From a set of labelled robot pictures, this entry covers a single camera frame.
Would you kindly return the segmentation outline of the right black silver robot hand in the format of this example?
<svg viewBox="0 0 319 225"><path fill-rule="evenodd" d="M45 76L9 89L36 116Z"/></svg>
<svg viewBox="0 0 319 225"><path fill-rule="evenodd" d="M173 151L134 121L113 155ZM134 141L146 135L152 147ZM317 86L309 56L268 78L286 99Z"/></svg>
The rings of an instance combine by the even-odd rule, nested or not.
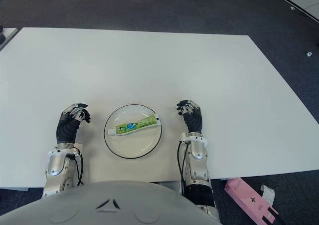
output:
<svg viewBox="0 0 319 225"><path fill-rule="evenodd" d="M200 107L192 100L182 100L177 105L178 115L182 116L189 133L202 133Z"/></svg>

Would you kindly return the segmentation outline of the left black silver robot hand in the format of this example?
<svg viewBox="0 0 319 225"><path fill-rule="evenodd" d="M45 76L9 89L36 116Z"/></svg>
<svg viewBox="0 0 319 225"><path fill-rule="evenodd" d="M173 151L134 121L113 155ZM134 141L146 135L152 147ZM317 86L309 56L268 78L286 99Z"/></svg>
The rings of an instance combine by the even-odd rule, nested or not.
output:
<svg viewBox="0 0 319 225"><path fill-rule="evenodd" d="M82 121L90 123L91 117L86 110L87 107L88 105L86 104L75 103L71 104L61 113L56 129L57 144L75 143L80 123Z"/></svg>

